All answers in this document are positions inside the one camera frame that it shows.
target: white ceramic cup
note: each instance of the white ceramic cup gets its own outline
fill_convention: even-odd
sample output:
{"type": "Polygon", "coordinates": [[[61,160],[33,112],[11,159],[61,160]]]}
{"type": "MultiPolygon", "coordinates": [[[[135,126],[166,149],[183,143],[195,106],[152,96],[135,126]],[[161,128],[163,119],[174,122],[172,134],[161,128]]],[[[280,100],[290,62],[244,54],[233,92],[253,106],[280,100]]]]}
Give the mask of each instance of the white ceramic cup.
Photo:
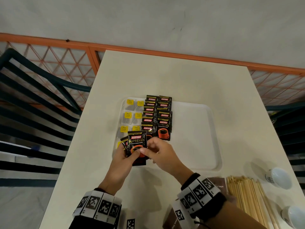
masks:
{"type": "Polygon", "coordinates": [[[276,187],[280,187],[285,190],[288,190],[292,187],[292,182],[289,174],[284,169],[278,167],[269,169],[265,174],[265,178],[267,182],[270,182],[276,187]]]}
{"type": "Polygon", "coordinates": [[[297,206],[288,206],[281,211],[284,221],[295,229],[305,228],[305,210],[297,206]]]}

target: white tray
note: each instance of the white tray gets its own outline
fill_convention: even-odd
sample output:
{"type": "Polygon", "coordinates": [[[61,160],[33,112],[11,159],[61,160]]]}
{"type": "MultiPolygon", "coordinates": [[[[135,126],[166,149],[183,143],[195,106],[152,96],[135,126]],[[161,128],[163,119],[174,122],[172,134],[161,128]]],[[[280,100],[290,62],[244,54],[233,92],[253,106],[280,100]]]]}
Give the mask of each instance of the white tray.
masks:
{"type": "MultiPolygon", "coordinates": [[[[123,101],[120,116],[123,114],[123,101]]],[[[173,146],[177,156],[192,170],[219,171],[222,167],[217,135],[214,126],[212,110],[204,104],[184,102],[172,103],[173,129],[169,143],[173,146]]],[[[159,169],[152,160],[147,160],[143,168],[159,169]]]]}

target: orange metal frame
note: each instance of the orange metal frame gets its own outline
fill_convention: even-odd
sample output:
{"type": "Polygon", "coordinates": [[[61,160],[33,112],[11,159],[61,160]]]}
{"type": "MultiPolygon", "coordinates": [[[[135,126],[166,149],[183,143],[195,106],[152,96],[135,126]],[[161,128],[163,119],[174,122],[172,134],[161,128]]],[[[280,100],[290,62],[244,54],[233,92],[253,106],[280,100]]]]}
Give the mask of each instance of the orange metal frame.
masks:
{"type": "Polygon", "coordinates": [[[296,75],[305,76],[305,69],[301,69],[301,68],[274,66],[274,65],[267,65],[267,64],[253,63],[253,62],[235,61],[229,59],[217,59],[217,58],[209,58],[202,56],[161,52],[161,51],[143,50],[143,49],[112,46],[112,45],[97,44],[97,43],[75,42],[70,40],[38,38],[38,37],[21,36],[21,35],[4,34],[4,33],[0,33],[0,41],[84,50],[88,55],[89,61],[91,63],[91,66],[95,74],[97,74],[100,65],[100,59],[98,57],[97,52],[98,51],[104,52],[106,50],[111,50],[111,51],[144,54],[144,55],[154,55],[154,56],[162,56],[162,57],[170,57],[170,58],[178,58],[178,59],[189,59],[189,60],[204,61],[204,62],[215,62],[222,64],[246,66],[250,70],[260,70],[267,72],[278,72],[284,74],[296,74],[296,75]]]}

